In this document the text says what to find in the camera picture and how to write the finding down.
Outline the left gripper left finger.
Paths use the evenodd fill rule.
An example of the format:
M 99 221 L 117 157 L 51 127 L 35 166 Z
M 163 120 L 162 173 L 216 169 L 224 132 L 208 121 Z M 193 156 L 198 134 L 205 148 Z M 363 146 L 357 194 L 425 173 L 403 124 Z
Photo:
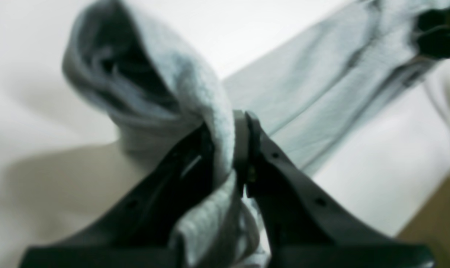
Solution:
M 178 220 L 212 193 L 213 144 L 202 125 L 102 217 L 47 246 L 28 248 L 21 268 L 179 268 L 168 248 Z

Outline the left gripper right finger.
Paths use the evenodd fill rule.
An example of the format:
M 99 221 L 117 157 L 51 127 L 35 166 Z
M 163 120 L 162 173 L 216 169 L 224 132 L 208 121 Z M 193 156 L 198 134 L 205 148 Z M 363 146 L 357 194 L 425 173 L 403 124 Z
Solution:
M 434 268 L 427 246 L 390 239 L 301 172 L 252 112 L 234 111 L 239 193 L 254 199 L 270 268 Z

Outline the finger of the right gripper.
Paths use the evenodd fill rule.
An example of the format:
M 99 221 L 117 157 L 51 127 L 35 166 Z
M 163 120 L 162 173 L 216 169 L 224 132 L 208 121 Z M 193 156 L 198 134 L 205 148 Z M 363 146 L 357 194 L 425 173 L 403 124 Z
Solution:
M 419 15 L 414 42 L 421 56 L 450 59 L 450 7 Z

